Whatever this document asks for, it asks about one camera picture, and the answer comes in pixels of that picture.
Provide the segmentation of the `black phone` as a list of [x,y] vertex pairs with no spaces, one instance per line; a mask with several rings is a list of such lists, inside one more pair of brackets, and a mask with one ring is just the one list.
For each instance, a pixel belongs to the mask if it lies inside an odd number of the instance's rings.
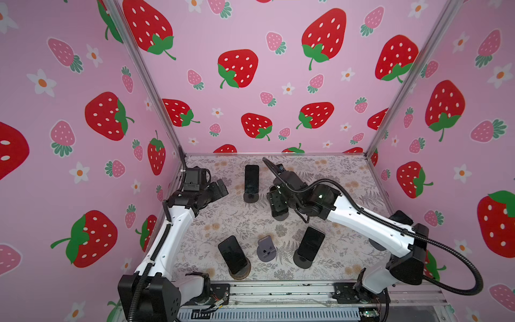
[[297,254],[300,257],[313,262],[321,248],[324,239],[325,234],[322,231],[308,227],[299,245],[299,248],[297,249]]
[[233,275],[238,274],[248,265],[244,251],[235,236],[229,236],[222,241],[218,245],[218,249],[229,268],[229,272]]
[[271,187],[266,196],[270,204],[271,213],[272,211],[289,211],[287,201],[276,187]]

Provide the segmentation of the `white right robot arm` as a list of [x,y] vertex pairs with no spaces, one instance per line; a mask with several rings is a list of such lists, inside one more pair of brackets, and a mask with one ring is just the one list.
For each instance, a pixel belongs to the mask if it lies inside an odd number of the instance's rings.
[[309,217],[344,225],[390,252],[385,262],[360,272],[354,290],[377,295],[396,283],[422,283],[427,243],[421,238],[429,236],[427,226],[414,225],[401,211],[386,218],[367,210],[329,179],[307,185],[292,171],[275,169],[272,173],[274,186],[288,206]]

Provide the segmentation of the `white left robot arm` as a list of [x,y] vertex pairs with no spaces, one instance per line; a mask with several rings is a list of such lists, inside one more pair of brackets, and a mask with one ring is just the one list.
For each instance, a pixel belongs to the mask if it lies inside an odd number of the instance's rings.
[[203,305],[212,297],[207,273],[192,272],[173,280],[182,240],[201,209],[228,195],[222,180],[199,191],[176,191],[163,201],[165,219],[143,262],[117,286],[127,321],[175,321],[188,302]]

